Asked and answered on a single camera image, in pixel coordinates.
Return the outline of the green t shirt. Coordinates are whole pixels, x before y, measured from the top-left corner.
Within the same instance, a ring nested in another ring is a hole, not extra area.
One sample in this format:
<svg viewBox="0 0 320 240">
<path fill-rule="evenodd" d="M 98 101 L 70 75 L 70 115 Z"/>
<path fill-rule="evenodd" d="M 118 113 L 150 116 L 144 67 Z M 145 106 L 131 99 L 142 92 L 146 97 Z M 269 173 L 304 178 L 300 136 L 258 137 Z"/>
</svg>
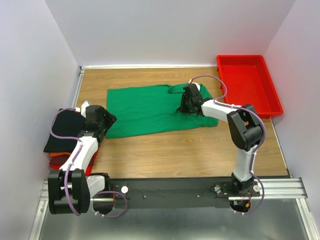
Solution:
<svg viewBox="0 0 320 240">
<path fill-rule="evenodd" d="M 217 126 L 216 118 L 179 111 L 184 87 L 183 83 L 109 89 L 106 107 L 117 120 L 106 137 L 116 139 Z"/>
</svg>

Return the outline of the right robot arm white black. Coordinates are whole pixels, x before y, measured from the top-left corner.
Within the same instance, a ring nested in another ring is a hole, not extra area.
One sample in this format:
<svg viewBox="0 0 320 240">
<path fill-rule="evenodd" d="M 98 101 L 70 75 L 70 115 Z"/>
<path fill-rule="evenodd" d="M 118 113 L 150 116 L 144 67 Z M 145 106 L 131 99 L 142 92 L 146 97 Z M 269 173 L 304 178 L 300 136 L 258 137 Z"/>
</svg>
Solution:
<svg viewBox="0 0 320 240">
<path fill-rule="evenodd" d="M 237 148 L 236 165 L 231 174 L 230 191 L 241 196 L 254 182 L 254 161 L 258 148 L 266 138 L 266 128 L 251 104 L 244 106 L 219 102 L 212 98 L 203 98 L 200 86 L 190 83 L 183 87 L 182 113 L 215 118 L 228 124 L 233 144 Z"/>
</svg>

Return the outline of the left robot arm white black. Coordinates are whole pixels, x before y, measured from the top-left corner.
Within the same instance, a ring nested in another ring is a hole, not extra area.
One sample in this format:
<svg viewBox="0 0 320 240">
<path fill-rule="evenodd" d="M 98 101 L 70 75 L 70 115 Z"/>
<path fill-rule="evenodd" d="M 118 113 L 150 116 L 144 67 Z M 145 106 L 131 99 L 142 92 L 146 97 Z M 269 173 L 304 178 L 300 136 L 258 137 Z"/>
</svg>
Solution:
<svg viewBox="0 0 320 240">
<path fill-rule="evenodd" d="M 53 215 L 80 216 L 88 211 L 91 198 L 96 194 L 101 198 L 110 194 L 108 174 L 100 173 L 87 178 L 85 173 L 92 157 L 117 118 L 103 106 L 93 105 L 87 100 L 81 107 L 68 110 L 81 113 L 85 122 L 76 137 L 50 132 L 57 139 L 75 140 L 76 146 L 59 170 L 52 170 L 47 176 L 48 206 Z"/>
</svg>

